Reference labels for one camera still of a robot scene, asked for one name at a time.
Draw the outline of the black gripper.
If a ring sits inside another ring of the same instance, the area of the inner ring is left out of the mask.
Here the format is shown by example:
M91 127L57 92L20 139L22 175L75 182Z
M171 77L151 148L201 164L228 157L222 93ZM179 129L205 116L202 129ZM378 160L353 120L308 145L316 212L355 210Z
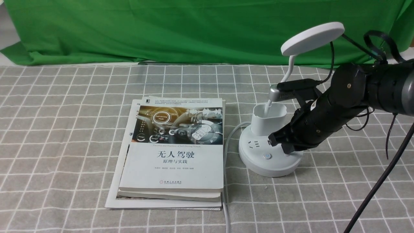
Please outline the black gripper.
M284 154L315 148L356 116L356 107L338 104L331 94L322 94L313 104L314 108L306 104L295 112L290 128L271 133L270 145L281 144Z

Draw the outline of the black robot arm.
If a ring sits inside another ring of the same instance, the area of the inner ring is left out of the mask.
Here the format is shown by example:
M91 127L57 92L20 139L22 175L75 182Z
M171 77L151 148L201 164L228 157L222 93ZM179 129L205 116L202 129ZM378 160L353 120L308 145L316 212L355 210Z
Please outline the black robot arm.
M277 85L282 100L296 99L300 108L291 121L268 136L283 152L312 149L367 108L413 116L413 60L400 64L340 65L321 92L321 81L301 79Z

